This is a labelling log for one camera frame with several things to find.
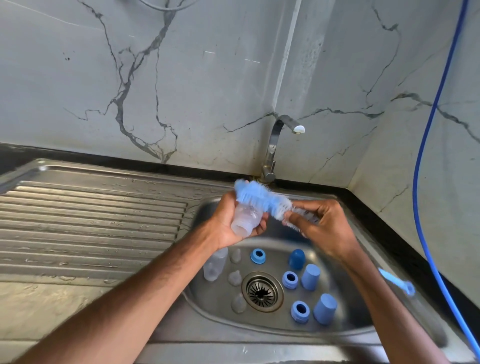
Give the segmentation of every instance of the blue cable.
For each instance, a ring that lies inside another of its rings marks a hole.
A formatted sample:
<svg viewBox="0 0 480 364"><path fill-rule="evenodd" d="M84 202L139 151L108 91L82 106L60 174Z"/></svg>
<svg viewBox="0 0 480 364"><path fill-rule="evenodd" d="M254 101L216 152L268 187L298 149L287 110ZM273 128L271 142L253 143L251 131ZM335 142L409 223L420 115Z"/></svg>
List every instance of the blue cable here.
<svg viewBox="0 0 480 364"><path fill-rule="evenodd" d="M437 110L438 100L440 99L440 95L442 94L442 90L444 88L445 79L447 78L447 74L448 74L448 69L450 68L450 63L452 62L455 46L458 42L458 37L460 36L460 32L462 30L462 25L465 20L465 14L467 13L467 5L468 5L468 0L463 0L462 8L460 10L460 15L458 16L458 22L456 24L455 33L452 40L452 45L450 46L450 51L448 52L444 73L442 74L442 79L440 80L440 85L438 86L438 91L437 91L437 94L435 95L435 100L433 101L433 104L432 104L432 110L430 111L430 115L428 117L427 126L425 127L425 132L423 133L423 137L420 143L417 162L415 163L415 171L413 173L412 198L413 198L413 217L415 219L415 227L417 228L417 234L419 236L423 251L425 252L425 256L427 257L428 264L430 265L430 269L432 270L433 276L435 277L435 280L437 281L438 286L440 287L440 290L442 291L442 294L444 295L448 305L450 306L450 309L452 310L456 320L458 321L458 324L460 325L465 336L467 337L470 343L471 349L475 353L477 360L480 361L480 347L476 342L472 332L470 331L470 328L468 327L467 323L463 319L462 314L460 313L457 306L455 305L455 302L452 296L450 295L450 292L445 286L442 276L440 276L440 273L438 272L438 269L435 266L435 262L433 261L432 254L430 253L427 242L425 241L425 236L423 235L423 230L421 228L421 223L420 223L419 205L418 205L418 180L419 180L421 158L423 155L423 150L425 149L425 143L427 141L427 136L430 131L430 127L432 126L433 117L435 116L435 111Z"/></svg>

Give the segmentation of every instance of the gray wire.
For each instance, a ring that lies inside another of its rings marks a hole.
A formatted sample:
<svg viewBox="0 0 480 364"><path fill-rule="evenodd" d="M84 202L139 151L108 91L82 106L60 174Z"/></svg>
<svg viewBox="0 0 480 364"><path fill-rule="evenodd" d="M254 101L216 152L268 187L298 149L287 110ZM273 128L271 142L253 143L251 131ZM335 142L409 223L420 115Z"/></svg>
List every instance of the gray wire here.
<svg viewBox="0 0 480 364"><path fill-rule="evenodd" d="M161 11L161 12L176 12L178 10L183 10L183 9L186 9L188 8L189 6L192 6L193 4L195 4L198 0L193 0L190 4L186 4L186 5L181 5L177 8L164 8L164 7L161 7L161 6L156 6L156 5L153 5L145 0L140 0L140 2L146 6L148 6L149 8L152 8L152 9L155 9L155 10L158 10L158 11Z"/></svg>

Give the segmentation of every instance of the sink drain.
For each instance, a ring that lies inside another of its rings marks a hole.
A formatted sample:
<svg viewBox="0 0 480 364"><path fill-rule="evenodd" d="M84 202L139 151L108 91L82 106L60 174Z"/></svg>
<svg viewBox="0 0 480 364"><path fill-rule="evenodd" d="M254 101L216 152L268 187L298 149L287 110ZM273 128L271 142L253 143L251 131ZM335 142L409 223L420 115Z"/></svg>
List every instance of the sink drain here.
<svg viewBox="0 0 480 364"><path fill-rule="evenodd" d="M264 272L252 272L247 275L241 291L247 303L255 310L272 312L283 303L283 289L280 283Z"/></svg>

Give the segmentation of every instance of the chrome faucet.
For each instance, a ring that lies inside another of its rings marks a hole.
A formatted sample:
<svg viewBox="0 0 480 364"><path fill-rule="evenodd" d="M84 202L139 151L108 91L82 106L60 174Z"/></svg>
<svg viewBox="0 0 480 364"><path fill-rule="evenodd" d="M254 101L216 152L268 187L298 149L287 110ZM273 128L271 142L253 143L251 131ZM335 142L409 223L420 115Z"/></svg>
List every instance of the chrome faucet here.
<svg viewBox="0 0 480 364"><path fill-rule="evenodd" d="M260 176L260 182L270 183L275 180L275 173L273 169L275 168L275 151L276 145L278 143L278 138L280 132L282 131L283 125L288 126L292 133L301 134L305 132L305 127L300 125L296 120L292 119L288 115L281 115L275 121L275 124L272 128L272 133L270 134L270 140L268 141L267 154L265 155L265 161L262 165L262 175Z"/></svg>

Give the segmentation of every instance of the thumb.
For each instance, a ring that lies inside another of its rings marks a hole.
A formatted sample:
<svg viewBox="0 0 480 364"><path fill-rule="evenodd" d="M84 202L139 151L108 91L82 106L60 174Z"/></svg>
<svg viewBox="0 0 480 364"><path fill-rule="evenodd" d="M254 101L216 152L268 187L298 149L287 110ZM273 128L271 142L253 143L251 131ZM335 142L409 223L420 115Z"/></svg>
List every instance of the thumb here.
<svg viewBox="0 0 480 364"><path fill-rule="evenodd" d="M311 237L314 231L318 230L318 226L308 221L302 215L297 214L296 212L287 211L284 214L284 217L287 221L291 222L297 228L301 230L307 237Z"/></svg>

